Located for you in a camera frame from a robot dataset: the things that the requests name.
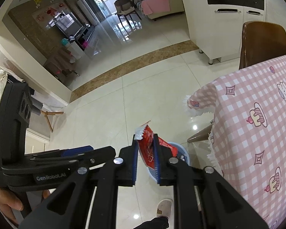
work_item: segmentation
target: human hand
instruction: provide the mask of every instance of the human hand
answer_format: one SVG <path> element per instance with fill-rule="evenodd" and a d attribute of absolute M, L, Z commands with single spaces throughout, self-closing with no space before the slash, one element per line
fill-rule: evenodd
<path fill-rule="evenodd" d="M 43 198 L 47 198 L 49 197 L 49 195 L 50 195 L 49 190 L 44 190 L 42 192 Z M 10 190 L 5 188 L 0 188 L 0 210 L 14 225 L 18 225 L 18 222 L 12 212 L 12 209 L 22 211 L 23 210 L 22 202 Z"/>

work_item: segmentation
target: red candy wrapper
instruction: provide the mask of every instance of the red candy wrapper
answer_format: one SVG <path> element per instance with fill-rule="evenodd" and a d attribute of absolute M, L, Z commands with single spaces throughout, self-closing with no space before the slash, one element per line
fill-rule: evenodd
<path fill-rule="evenodd" d="M 153 146 L 152 146 L 153 138 L 154 138 L 154 133 L 148 126 L 148 122 L 138 127 L 134 134 L 134 139 L 137 140 L 139 143 L 140 155 L 145 165 L 152 169 L 155 169 Z M 174 146 L 171 146 L 169 143 L 165 142 L 160 137 L 158 138 L 159 138 L 159 144 L 170 148 L 173 157 L 176 157 L 178 149 Z"/>

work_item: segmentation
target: foot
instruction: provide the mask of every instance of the foot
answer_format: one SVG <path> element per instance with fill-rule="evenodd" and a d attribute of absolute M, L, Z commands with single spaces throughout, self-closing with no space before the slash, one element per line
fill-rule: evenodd
<path fill-rule="evenodd" d="M 164 216 L 169 219 L 172 210 L 172 204 L 172 199 L 163 199 L 160 201 L 157 208 L 157 217 Z"/>

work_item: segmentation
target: silver bolt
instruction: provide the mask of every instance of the silver bolt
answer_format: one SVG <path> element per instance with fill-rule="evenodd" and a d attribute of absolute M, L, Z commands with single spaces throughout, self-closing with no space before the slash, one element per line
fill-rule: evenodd
<path fill-rule="evenodd" d="M 207 172 L 208 174 L 212 174 L 214 172 L 214 168 L 211 166 L 207 166 L 204 169 L 205 172 Z"/>
<path fill-rule="evenodd" d="M 80 175 L 84 175 L 84 174 L 86 174 L 87 173 L 87 168 L 85 168 L 85 167 L 80 167 L 80 168 L 78 168 L 78 170 L 77 170 L 77 172 L 80 174 Z"/>
<path fill-rule="evenodd" d="M 113 162 L 115 164 L 122 164 L 124 162 L 124 160 L 121 157 L 116 157 Z"/>
<path fill-rule="evenodd" d="M 179 159 L 176 158 L 176 157 L 171 157 L 168 161 L 169 161 L 171 164 L 176 164 L 176 163 L 178 163 Z"/>

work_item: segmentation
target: dining table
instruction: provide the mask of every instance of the dining table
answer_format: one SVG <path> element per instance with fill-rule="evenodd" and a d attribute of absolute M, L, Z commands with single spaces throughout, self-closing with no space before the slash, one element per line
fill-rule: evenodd
<path fill-rule="evenodd" d="M 213 167 L 267 222 L 286 217 L 286 55 L 219 77 L 187 99 L 213 112 Z"/>

